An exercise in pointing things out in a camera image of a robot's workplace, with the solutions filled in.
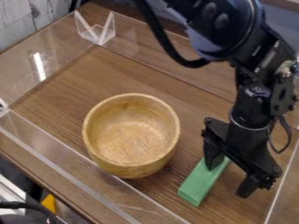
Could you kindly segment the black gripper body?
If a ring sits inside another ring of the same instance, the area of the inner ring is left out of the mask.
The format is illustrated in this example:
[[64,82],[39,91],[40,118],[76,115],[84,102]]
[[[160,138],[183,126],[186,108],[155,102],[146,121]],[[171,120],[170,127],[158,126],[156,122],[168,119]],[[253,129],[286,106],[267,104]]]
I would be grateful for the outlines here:
[[234,119],[223,122],[213,117],[205,119],[203,140],[211,137],[223,143],[225,158],[229,158],[247,175],[258,175],[261,189],[270,190],[283,172],[267,148],[274,122],[251,129]]

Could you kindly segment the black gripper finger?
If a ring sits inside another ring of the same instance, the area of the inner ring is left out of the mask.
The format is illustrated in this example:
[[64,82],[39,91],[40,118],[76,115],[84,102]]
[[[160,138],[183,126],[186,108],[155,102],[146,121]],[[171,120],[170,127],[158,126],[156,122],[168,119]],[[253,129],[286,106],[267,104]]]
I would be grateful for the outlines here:
[[213,171],[225,160],[223,143],[211,137],[206,137],[203,140],[203,154],[206,166]]
[[261,180],[258,175],[247,175],[238,188],[238,196],[246,199],[259,188]]

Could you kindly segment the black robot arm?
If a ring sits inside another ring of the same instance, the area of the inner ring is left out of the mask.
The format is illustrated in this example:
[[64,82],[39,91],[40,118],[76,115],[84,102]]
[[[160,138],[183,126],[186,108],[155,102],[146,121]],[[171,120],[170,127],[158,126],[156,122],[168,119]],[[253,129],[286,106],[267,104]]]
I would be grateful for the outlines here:
[[246,172],[238,188],[238,196],[246,198],[258,188],[270,189],[283,174],[271,154],[286,150],[275,147],[271,134],[278,124],[287,133],[293,132],[286,113],[299,102],[295,49],[267,24],[259,0],[163,0],[182,20],[200,55],[198,59],[186,59],[168,39],[150,3],[134,2],[162,48],[178,64],[200,68],[226,61],[235,68],[237,100],[227,122],[205,119],[203,155],[210,170],[230,159]]

